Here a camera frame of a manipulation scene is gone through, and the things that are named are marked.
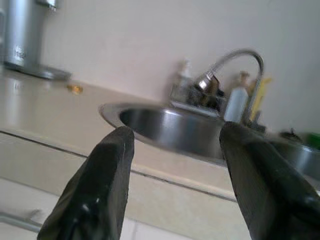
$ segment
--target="stainless steel sink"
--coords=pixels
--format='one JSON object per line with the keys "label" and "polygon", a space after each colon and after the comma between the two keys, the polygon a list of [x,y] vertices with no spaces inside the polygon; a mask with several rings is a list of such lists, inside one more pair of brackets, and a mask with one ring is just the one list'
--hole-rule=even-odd
{"label": "stainless steel sink", "polygon": [[320,191],[319,150],[290,142],[271,142],[271,144],[318,192]]}
{"label": "stainless steel sink", "polygon": [[225,165],[219,143],[221,119],[147,104],[105,104],[99,112],[114,127],[133,129],[136,139],[144,143]]}

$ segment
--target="faucet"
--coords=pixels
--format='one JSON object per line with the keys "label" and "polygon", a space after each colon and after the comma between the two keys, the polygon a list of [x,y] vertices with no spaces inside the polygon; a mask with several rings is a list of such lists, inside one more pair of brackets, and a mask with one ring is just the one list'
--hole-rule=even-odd
{"label": "faucet", "polygon": [[250,122],[250,115],[252,112],[252,108],[253,105],[255,103],[255,99],[256,99],[256,95],[257,95],[257,91],[259,89],[260,86],[260,82],[261,79],[263,77],[264,74],[264,61],[262,59],[262,57],[254,50],[252,49],[248,49],[248,48],[241,48],[241,49],[236,49],[232,52],[230,52],[229,54],[221,57],[214,65],[212,65],[209,70],[203,74],[202,76],[200,76],[199,78],[197,78],[195,80],[195,87],[202,91],[205,92],[209,87],[210,87],[210,83],[212,81],[212,79],[215,78],[215,74],[216,72],[227,62],[229,62],[230,60],[236,58],[236,57],[240,57],[243,55],[249,55],[252,56],[256,59],[256,61],[258,62],[258,75],[256,77],[256,85],[255,88],[252,92],[252,95],[249,99],[248,105],[246,110],[244,111],[244,115],[243,115],[243,123],[247,126],[252,125],[252,123]]}

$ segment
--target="dish soap bottle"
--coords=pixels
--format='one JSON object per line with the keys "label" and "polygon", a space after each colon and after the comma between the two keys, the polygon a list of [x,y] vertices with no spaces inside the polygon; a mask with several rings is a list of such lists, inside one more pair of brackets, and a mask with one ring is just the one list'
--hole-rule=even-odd
{"label": "dish soap bottle", "polygon": [[240,73],[240,84],[231,92],[228,104],[224,113],[224,120],[227,122],[240,123],[242,115],[247,105],[247,78],[249,73],[242,71]]}
{"label": "dish soap bottle", "polygon": [[171,98],[175,101],[186,103],[188,100],[190,86],[192,85],[190,66],[190,61],[185,59],[181,70],[177,74],[177,79],[171,90]]}

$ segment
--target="kitchen sink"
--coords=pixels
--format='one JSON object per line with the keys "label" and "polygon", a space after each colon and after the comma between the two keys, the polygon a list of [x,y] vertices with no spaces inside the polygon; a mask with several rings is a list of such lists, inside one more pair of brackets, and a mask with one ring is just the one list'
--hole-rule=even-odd
{"label": "kitchen sink", "polygon": [[320,151],[291,142],[270,142],[305,179],[320,191]]}
{"label": "kitchen sink", "polygon": [[126,125],[144,143],[225,166],[219,143],[224,121],[189,111],[148,104],[105,104],[101,116],[114,127]]}

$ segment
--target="beige countertop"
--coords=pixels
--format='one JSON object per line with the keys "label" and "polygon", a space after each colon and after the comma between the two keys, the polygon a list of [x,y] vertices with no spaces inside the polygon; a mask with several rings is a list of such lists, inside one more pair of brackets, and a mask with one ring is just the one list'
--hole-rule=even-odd
{"label": "beige countertop", "polygon": [[[87,156],[114,128],[98,107],[105,103],[150,103],[135,96],[79,83],[76,95],[66,83],[5,71],[0,80],[0,130]],[[135,141],[133,171],[179,186],[235,200],[228,170]]]}

